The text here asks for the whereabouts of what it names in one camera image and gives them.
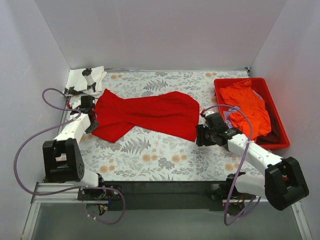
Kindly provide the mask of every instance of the red plastic basket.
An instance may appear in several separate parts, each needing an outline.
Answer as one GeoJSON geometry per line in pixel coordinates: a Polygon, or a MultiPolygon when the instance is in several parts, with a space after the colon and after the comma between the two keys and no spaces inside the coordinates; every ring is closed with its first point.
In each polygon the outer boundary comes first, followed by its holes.
{"type": "MultiPolygon", "coordinates": [[[[267,87],[266,81],[263,78],[257,77],[257,78],[225,78],[225,79],[216,79],[214,80],[214,86],[215,86],[215,95],[217,99],[218,104],[226,104],[224,99],[222,98],[219,89],[220,88],[226,88],[228,86],[233,85],[234,83],[243,81],[245,79],[251,80],[251,88],[255,90],[262,98],[263,100],[269,105],[271,113],[276,117],[279,130],[280,130],[280,139],[277,144],[262,144],[261,147],[265,149],[282,149],[287,148],[290,146],[289,139],[287,137],[287,134],[285,132],[284,126],[282,125],[281,119],[279,117],[279,114],[277,112],[276,106],[274,104],[274,101],[272,100],[272,97],[270,95],[269,89],[267,87]]],[[[225,119],[224,111],[228,111],[228,107],[226,106],[220,106],[219,111],[223,119],[225,119]]]]}

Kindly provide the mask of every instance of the floral tablecloth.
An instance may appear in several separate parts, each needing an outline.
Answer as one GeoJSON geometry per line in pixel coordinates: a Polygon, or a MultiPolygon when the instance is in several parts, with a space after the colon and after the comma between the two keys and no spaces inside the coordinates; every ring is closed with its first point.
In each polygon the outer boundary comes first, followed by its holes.
{"type": "MultiPolygon", "coordinates": [[[[121,98],[179,91],[193,97],[203,109],[216,104],[215,79],[247,77],[246,71],[111,72],[102,85],[121,98]]],[[[71,102],[79,98],[74,96],[71,102]]],[[[197,147],[194,142],[137,126],[116,143],[84,135],[79,148],[85,167],[106,181],[225,180],[240,163],[239,156],[222,147],[197,147]]],[[[242,169],[250,175],[260,174],[247,162],[242,169]]]]}

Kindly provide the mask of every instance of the orange cloth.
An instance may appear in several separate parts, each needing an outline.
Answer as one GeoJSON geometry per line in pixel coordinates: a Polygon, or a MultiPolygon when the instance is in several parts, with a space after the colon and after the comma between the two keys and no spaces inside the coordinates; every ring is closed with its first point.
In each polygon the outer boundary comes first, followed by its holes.
{"type": "MultiPolygon", "coordinates": [[[[266,136],[271,132],[270,117],[266,111],[265,101],[252,90],[250,79],[220,88],[220,93],[226,104],[239,106],[240,110],[248,117],[253,127],[252,140],[256,141],[258,136],[266,136]]],[[[231,113],[229,120],[234,127],[239,128],[249,137],[250,127],[241,113],[238,111],[231,113]]]]}

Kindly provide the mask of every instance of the folded red fabric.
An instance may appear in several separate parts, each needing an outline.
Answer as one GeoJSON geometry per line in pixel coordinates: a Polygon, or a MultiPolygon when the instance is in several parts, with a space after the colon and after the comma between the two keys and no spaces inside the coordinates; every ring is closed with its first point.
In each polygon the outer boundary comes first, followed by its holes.
{"type": "Polygon", "coordinates": [[[105,89],[95,106],[99,126],[92,134],[114,143],[139,126],[194,142],[199,111],[196,100],[178,91],[124,99],[105,89]]]}

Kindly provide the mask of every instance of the wall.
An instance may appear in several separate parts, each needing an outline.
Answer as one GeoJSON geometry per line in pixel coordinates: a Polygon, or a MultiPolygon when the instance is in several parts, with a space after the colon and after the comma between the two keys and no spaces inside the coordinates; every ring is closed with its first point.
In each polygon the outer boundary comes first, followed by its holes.
{"type": "MultiPolygon", "coordinates": [[[[69,65],[33,0],[0,1],[0,238],[18,240],[30,208],[31,195],[16,183],[13,161],[32,134],[55,125],[61,113],[43,103],[45,88],[63,89],[69,65]]],[[[48,94],[62,107],[63,99],[48,94]]],[[[29,189],[45,175],[42,144],[57,131],[39,136],[22,151],[18,172],[29,189]]]]}
{"type": "Polygon", "coordinates": [[[72,69],[236,69],[286,0],[35,0],[72,69]]]}
{"type": "Polygon", "coordinates": [[[251,68],[265,78],[310,195],[302,201],[313,239],[320,239],[320,2],[288,0],[251,68]]]}

